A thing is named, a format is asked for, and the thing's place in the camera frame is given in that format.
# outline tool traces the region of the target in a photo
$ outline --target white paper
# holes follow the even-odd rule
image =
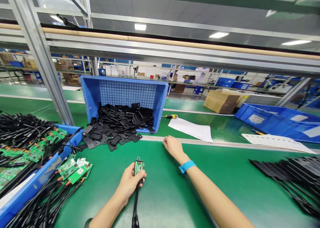
[[[294,141],[291,138],[274,135],[249,135],[241,134],[246,140],[255,145],[273,146],[283,149],[295,150],[300,152],[306,152],[316,154],[300,142]]]
[[[200,140],[213,143],[210,126],[196,125],[180,118],[172,119],[168,126]]]
[[[320,135],[320,126],[306,130],[304,132],[305,135],[309,136],[310,138],[316,137]]]
[[[257,115],[252,115],[249,117],[249,120],[254,124],[260,124],[262,121],[264,121],[264,118]]]
[[[308,116],[303,116],[303,115],[296,115],[294,117],[291,118],[291,120],[293,121],[302,121],[308,119]]]

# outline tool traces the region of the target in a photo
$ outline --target circuit board in hand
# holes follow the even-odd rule
[[[134,175],[136,175],[140,170],[143,170],[143,161],[139,158],[134,162]]]

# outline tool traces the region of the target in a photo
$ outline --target green workbench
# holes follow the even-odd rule
[[[27,87],[23,88],[18,91],[18,96],[32,95],[26,90]],[[41,90],[39,92],[43,97],[47,95]],[[83,98],[79,91],[66,90],[65,94],[67,99],[72,96]],[[166,105],[178,110],[202,106],[202,102],[194,102],[196,101],[190,103],[171,99]],[[88,119],[85,105],[69,103],[69,107],[75,125],[86,126]],[[50,100],[0,97],[0,110],[9,114],[32,113],[41,119],[60,122]],[[209,125],[215,142],[230,144],[230,147],[183,144],[183,147],[197,166],[221,188],[255,227],[316,227],[316,220],[304,215],[283,189],[248,162],[248,159],[273,162],[284,156],[297,156],[298,153],[232,148],[232,143],[247,144],[241,133],[249,134],[252,129],[235,117],[178,111],[164,111],[163,115],[172,113],[199,125]],[[169,121],[162,119],[158,133],[149,136],[172,135],[195,140],[192,136],[168,127]],[[313,149],[320,146],[311,143],[306,145]],[[148,174],[138,202],[141,227],[212,227],[212,221],[193,186],[180,173],[178,164],[165,151],[161,142],[130,142],[119,146],[114,152],[110,152],[108,146],[98,146],[92,150],[86,149],[78,153],[78,156],[93,163],[93,170],[89,179],[66,202],[55,227],[83,227],[86,220],[93,217],[112,196],[123,170],[138,156],[145,162]],[[130,227],[132,212],[133,199],[120,214],[114,227]]]

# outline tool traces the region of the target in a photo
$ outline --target fluorescent light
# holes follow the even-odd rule
[[[134,24],[136,30],[146,30],[147,26],[145,24]]]
[[[296,41],[292,41],[292,42],[283,43],[281,45],[297,45],[297,44],[310,43],[310,42],[311,41],[309,41],[309,40],[296,40]]]
[[[218,33],[214,33],[214,34],[210,35],[209,38],[222,38],[227,35],[228,35],[228,33],[218,32]]]
[[[60,23],[63,23],[63,21],[61,19],[59,19],[56,15],[50,15],[50,17],[57,20]]]

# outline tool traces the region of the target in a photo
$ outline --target blue bin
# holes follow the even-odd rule
[[[18,61],[9,61],[9,63],[11,64],[11,66],[13,67],[24,67],[22,62],[18,62]]]
[[[75,126],[58,125],[59,128],[73,134],[79,129]],[[80,130],[71,140],[74,146],[82,140]],[[64,151],[58,155],[56,153],[37,173],[0,209],[0,228],[6,224],[23,208],[24,204],[30,200],[40,190],[40,188],[53,175],[61,162],[71,153],[71,148],[66,146]]]
[[[231,87],[234,82],[235,82],[235,79],[219,78],[216,83],[216,86]]]
[[[247,83],[234,82],[231,87],[238,88],[238,89],[247,89],[249,86],[250,84],[247,84]]]
[[[271,135],[291,138],[295,141],[320,143],[320,117],[297,110],[244,103],[236,118]]]
[[[168,83],[114,78],[103,76],[81,76],[83,96],[86,103],[88,122],[92,117],[98,117],[99,102],[102,105],[128,105],[140,103],[141,107],[153,109],[153,129],[158,132],[161,115],[166,100]],[[137,129],[139,133],[151,132],[147,129]]]

